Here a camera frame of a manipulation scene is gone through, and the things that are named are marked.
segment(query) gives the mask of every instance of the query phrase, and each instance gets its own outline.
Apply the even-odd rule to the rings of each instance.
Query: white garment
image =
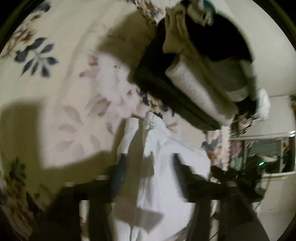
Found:
[[[165,74],[174,86],[220,125],[231,125],[237,112],[236,106],[204,77],[198,62],[181,54],[174,59]]]
[[[112,208],[115,240],[163,241],[187,226],[194,208],[181,196],[173,153],[205,179],[210,160],[152,112],[146,113],[143,131],[139,127],[138,119],[128,118],[118,147],[118,154],[127,153],[128,167]]]

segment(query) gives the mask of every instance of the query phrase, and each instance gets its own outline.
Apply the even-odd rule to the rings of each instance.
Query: cable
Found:
[[[209,241],[213,238],[213,237],[215,237],[216,235],[217,235],[217,233],[218,233],[219,231],[217,231],[210,239],[209,239]]]
[[[267,193],[267,190],[268,190],[268,187],[269,187],[270,181],[271,181],[271,174],[269,175],[268,183],[266,184],[264,197],[265,197],[265,194]],[[260,200],[260,202],[258,203],[258,205],[255,207],[255,209],[254,209],[254,213],[256,212],[257,208],[261,205],[261,203],[262,203],[264,197]]]

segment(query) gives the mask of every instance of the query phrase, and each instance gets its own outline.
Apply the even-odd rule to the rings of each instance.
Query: floral bedsheet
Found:
[[[203,133],[132,81],[165,7],[176,0],[46,0],[0,54],[0,202],[28,239],[65,182],[116,161],[124,120],[161,116],[228,166],[229,128]]]

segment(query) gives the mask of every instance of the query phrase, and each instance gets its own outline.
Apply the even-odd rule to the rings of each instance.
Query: white pants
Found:
[[[192,172],[208,178],[210,160],[169,131],[163,121],[147,112],[143,127],[128,118],[118,154],[126,153],[127,172],[112,206],[115,240],[164,241],[185,228],[194,204],[181,196],[173,168],[173,153],[179,153]]]

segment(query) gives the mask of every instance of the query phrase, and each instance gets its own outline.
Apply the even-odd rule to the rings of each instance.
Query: beige towel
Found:
[[[237,111],[236,105],[216,91],[191,58],[183,54],[177,56],[165,74],[179,90],[219,124],[228,126],[232,123]]]

